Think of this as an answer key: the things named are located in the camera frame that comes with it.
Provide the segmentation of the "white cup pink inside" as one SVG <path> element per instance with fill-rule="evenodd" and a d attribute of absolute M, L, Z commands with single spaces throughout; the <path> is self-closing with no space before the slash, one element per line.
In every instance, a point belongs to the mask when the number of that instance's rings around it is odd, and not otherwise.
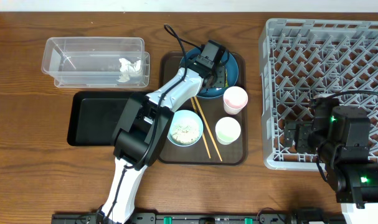
<path fill-rule="evenodd" d="M 247 92 L 239 86 L 229 87 L 224 92 L 223 102 L 227 114 L 238 114 L 248 103 Z"/>

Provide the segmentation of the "white cup green inside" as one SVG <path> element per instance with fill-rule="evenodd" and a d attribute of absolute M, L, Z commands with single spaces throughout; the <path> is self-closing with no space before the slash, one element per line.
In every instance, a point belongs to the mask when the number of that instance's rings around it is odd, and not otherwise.
<path fill-rule="evenodd" d="M 224 117 L 216 123 L 215 133 L 218 142 L 222 145 L 229 145 L 239 138 L 241 134 L 241 126 L 236 119 Z"/>

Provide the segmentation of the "light blue bowl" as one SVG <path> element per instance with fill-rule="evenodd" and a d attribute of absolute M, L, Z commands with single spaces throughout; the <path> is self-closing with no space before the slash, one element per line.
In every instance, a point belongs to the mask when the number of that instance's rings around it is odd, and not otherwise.
<path fill-rule="evenodd" d="M 174 114 L 167 137 L 176 146 L 188 147 L 200 140 L 203 130 L 202 121 L 195 112 L 179 110 Z"/>

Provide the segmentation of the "rice leftovers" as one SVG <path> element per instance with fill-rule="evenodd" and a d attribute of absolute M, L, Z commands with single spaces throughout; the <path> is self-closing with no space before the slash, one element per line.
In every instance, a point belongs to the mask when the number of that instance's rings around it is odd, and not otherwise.
<path fill-rule="evenodd" d="M 199 127 L 197 124 L 176 123 L 171 129 L 170 135 L 172 141 L 176 144 L 190 145 L 199 139 Z"/>

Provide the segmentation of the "white tissue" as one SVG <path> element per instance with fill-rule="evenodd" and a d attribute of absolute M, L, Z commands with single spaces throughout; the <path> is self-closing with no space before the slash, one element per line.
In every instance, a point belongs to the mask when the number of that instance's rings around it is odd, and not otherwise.
<path fill-rule="evenodd" d="M 126 58 L 120 58 L 119 62 L 120 72 L 118 82 L 126 83 L 130 81 L 132 78 L 139 78 L 142 76 L 142 64 L 141 60 L 137 60 L 135 62 L 130 62 Z"/>

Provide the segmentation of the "green orange snack wrapper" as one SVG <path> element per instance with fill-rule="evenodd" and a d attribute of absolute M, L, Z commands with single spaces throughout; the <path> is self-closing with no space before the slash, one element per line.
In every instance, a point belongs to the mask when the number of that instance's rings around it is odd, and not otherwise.
<path fill-rule="evenodd" d="M 225 69 L 225 88 L 229 87 L 228 71 Z"/>

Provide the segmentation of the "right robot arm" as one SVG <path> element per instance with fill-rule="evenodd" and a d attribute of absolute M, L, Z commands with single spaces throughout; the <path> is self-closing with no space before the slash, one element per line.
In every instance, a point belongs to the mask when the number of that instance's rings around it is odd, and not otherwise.
<path fill-rule="evenodd" d="M 369 156 L 367 113 L 352 106 L 319 109 L 312 121 L 285 121 L 284 145 L 315 153 L 346 223 L 378 223 L 378 163 Z"/>

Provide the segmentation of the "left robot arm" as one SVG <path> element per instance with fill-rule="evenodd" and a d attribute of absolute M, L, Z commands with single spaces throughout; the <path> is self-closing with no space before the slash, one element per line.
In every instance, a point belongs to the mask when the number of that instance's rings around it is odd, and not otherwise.
<path fill-rule="evenodd" d="M 222 57 L 184 58 L 176 75 L 160 89 L 133 93 L 111 137 L 115 175 L 97 223 L 125 223 L 135 209 L 135 197 L 146 169 L 164 147 L 175 112 L 207 84 L 224 74 Z"/>

